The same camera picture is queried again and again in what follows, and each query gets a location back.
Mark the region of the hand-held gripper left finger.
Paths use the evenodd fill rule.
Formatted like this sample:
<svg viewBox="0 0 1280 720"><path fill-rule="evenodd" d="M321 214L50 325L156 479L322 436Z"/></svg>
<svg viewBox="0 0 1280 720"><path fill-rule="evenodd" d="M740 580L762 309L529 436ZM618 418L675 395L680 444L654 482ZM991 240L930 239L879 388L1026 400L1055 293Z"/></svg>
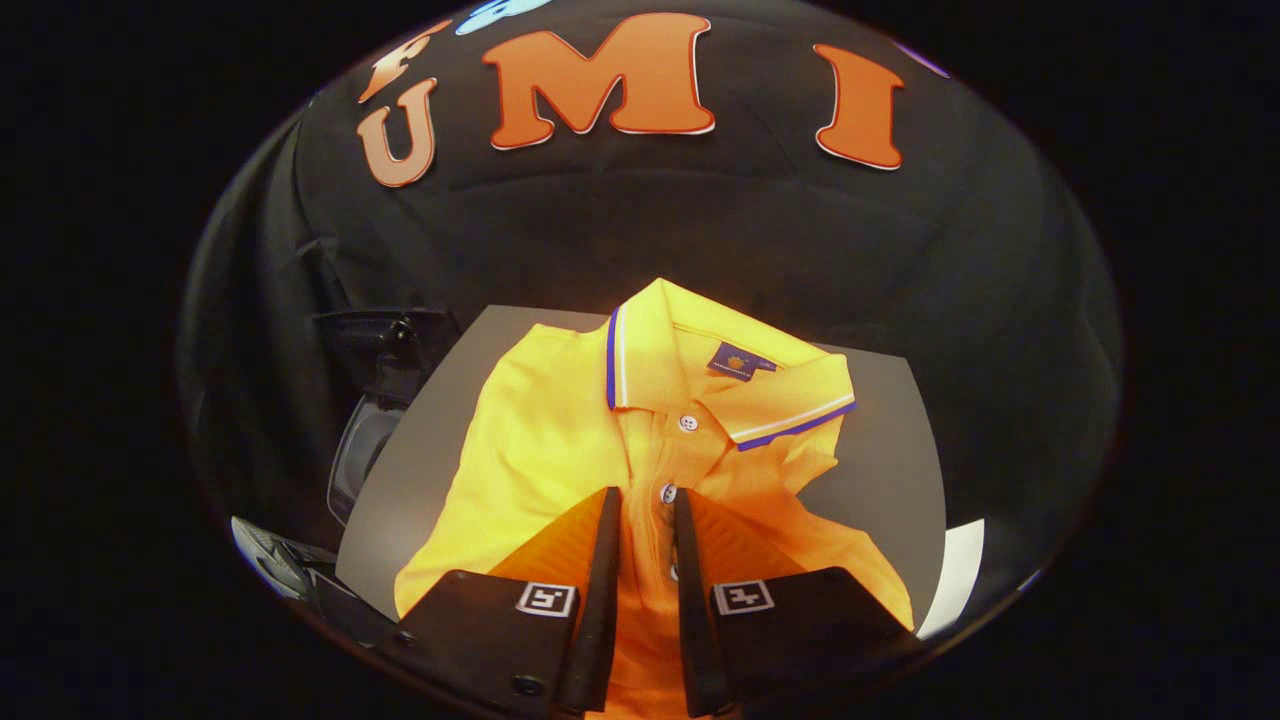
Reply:
<svg viewBox="0 0 1280 720"><path fill-rule="evenodd" d="M451 570L399 620L393 661L479 717L581 717L614 657L621 492L550 521L488 573Z"/></svg>

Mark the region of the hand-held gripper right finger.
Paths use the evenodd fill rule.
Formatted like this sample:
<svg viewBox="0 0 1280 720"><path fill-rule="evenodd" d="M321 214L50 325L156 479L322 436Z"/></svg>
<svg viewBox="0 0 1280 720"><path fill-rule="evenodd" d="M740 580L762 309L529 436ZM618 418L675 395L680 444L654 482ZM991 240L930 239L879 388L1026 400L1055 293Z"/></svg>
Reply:
<svg viewBox="0 0 1280 720"><path fill-rule="evenodd" d="M733 514L675 492L678 638L691 717L818 719L919 651L847 569L805 571Z"/></svg>

